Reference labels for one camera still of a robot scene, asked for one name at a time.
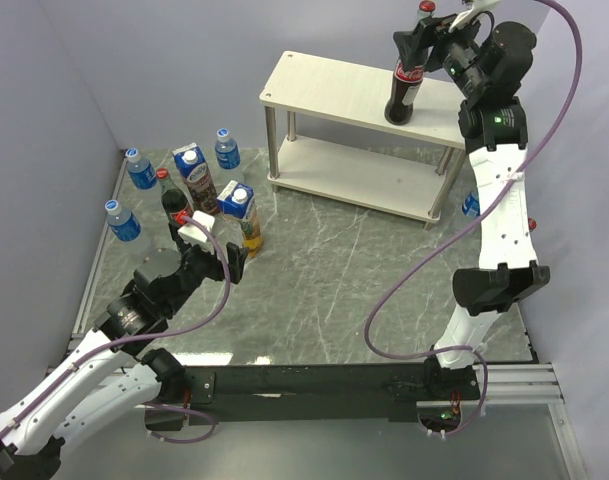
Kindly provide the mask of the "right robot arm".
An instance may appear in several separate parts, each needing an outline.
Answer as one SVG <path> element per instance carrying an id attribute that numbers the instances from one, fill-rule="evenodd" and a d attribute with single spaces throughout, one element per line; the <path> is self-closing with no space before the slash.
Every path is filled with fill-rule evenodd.
<path id="1" fill-rule="evenodd" d="M 458 125 L 480 204 L 478 264 L 453 275 L 456 307 L 433 347 L 438 365 L 422 377 L 424 390 L 436 399 L 457 388 L 455 371 L 473 364 L 491 325 L 551 277 L 531 241 L 520 169 L 528 154 L 528 128 L 517 92 L 532 66 L 536 36 L 508 21 L 477 43 L 479 28 L 475 13 L 427 16 L 412 31 L 393 36 L 403 66 L 444 69 L 463 94 Z"/>

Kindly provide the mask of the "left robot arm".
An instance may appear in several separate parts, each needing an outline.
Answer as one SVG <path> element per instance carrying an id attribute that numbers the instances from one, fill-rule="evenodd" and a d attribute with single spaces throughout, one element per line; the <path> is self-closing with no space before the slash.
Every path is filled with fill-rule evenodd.
<path id="1" fill-rule="evenodd" d="M 158 249 L 134 271 L 82 341 L 29 394 L 0 413 L 0 478 L 50 479 L 61 457 L 138 404 L 183 401 L 186 370 L 149 344 L 168 336 L 168 322 L 204 280 L 240 282 L 248 249 L 220 246 L 210 227 L 180 250 Z"/>

